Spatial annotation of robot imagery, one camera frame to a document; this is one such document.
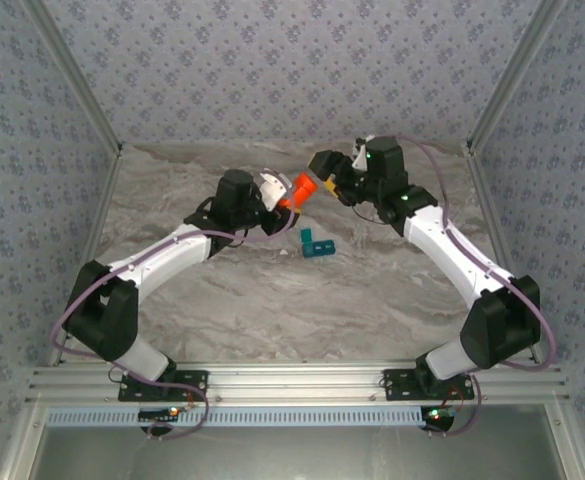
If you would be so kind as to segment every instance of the blue block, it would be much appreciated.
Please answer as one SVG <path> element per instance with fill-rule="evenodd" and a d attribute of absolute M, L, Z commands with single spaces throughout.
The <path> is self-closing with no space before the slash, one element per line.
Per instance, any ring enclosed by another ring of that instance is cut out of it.
<path fill-rule="evenodd" d="M 302 246 L 303 256 L 305 258 L 324 257 L 334 255 L 336 247 L 334 240 L 323 240 L 320 242 L 304 243 Z"/>
<path fill-rule="evenodd" d="M 309 228 L 301 229 L 301 243 L 312 243 L 312 230 Z"/>

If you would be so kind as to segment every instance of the marble surface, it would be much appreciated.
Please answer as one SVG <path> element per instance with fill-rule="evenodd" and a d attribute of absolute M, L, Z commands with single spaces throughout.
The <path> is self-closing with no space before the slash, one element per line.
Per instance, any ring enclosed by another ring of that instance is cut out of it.
<path fill-rule="evenodd" d="M 121 259 L 171 232 L 214 193 L 227 168 L 257 175 L 270 167 L 295 176 L 326 148 L 349 152 L 351 145 L 126 146 L 98 259 Z M 440 197 L 427 158 L 415 147 L 404 153 L 411 181 Z M 463 157 L 453 149 L 435 153 L 455 223 L 493 257 Z M 371 206 L 359 209 L 372 215 Z M 303 227 L 317 240 L 333 239 L 336 255 L 303 258 Z M 321 188 L 284 237 L 226 249 L 158 288 L 141 305 L 139 328 L 176 360 L 412 358 L 455 335 L 466 313 L 429 258 L 390 227 L 357 218 Z"/>

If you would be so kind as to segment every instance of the orange object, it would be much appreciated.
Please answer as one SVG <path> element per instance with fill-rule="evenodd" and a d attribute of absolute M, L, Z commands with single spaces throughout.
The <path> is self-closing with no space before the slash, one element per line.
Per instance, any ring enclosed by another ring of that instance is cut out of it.
<path fill-rule="evenodd" d="M 294 208 L 295 210 L 298 209 L 301 205 L 305 203 L 305 201 L 312 196 L 314 192 L 317 191 L 319 187 L 314 180 L 310 178 L 307 173 L 301 173 L 296 179 L 294 180 Z M 279 205 L 283 207 L 288 207 L 290 205 L 290 200 L 284 198 L 279 201 Z"/>

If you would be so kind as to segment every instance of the floor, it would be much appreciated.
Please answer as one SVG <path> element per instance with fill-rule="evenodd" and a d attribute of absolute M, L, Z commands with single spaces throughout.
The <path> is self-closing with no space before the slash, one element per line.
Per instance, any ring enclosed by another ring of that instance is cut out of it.
<path fill-rule="evenodd" d="M 124 258 L 171 232 L 214 193 L 227 168 L 295 176 L 326 148 L 349 152 L 351 144 L 126 146 L 98 259 Z M 463 157 L 435 153 L 454 222 L 493 257 Z M 440 197 L 427 158 L 413 146 L 404 155 L 410 180 Z M 372 207 L 360 213 L 372 216 Z M 303 227 L 317 240 L 333 239 L 336 255 L 303 258 Z M 429 258 L 321 189 L 283 238 L 226 249 L 157 289 L 140 308 L 140 332 L 176 360 L 413 358 L 455 335 L 466 313 Z"/>

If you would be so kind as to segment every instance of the patterned wallpaper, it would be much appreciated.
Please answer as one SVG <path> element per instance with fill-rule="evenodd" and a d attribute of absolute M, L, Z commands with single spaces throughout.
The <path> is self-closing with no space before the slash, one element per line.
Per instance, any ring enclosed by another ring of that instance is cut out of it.
<path fill-rule="evenodd" d="M 111 154 L 17 0 L 0 1 L 0 457 L 68 295 Z"/>
<path fill-rule="evenodd" d="M 47 0 L 123 141 L 465 137 L 537 0 Z"/>
<path fill-rule="evenodd" d="M 568 3 L 481 156 L 585 425 L 585 0 Z"/>

